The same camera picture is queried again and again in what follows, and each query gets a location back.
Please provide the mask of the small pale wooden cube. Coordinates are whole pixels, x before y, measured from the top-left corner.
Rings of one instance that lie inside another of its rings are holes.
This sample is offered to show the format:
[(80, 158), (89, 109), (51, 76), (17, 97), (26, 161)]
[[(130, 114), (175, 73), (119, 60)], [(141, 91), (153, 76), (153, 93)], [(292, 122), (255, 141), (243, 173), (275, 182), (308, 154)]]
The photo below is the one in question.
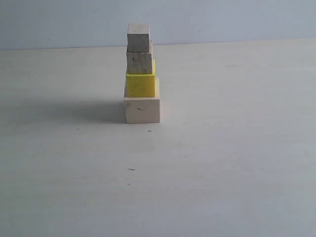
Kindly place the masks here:
[(128, 24), (127, 51), (136, 53), (148, 53), (150, 51), (150, 24)]

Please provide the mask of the large pale wooden cube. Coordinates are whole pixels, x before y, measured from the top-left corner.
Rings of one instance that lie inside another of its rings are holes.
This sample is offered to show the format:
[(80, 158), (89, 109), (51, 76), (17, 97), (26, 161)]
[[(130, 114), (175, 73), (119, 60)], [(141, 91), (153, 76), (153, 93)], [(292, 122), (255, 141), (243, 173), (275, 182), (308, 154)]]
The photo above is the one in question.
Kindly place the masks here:
[(124, 108), (127, 124), (160, 123), (160, 86), (156, 77), (155, 97), (127, 97), (124, 87)]

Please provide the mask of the medium grainy wooden cube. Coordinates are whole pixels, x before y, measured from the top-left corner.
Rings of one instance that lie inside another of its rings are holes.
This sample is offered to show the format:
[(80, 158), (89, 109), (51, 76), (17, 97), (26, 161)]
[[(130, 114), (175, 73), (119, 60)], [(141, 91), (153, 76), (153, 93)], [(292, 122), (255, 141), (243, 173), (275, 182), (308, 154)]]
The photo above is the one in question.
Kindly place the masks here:
[(149, 52), (129, 52), (129, 46), (127, 46), (126, 61), (128, 74), (152, 74), (154, 71), (153, 60), (152, 40), (150, 40)]

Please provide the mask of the yellow cube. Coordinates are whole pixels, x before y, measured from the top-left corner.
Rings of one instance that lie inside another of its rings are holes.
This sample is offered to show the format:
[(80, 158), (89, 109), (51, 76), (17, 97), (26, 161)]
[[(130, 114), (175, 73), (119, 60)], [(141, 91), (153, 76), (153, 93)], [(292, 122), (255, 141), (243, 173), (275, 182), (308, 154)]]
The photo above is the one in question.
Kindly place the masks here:
[(156, 60), (153, 60), (151, 74), (125, 74), (126, 97), (155, 97), (156, 96)]

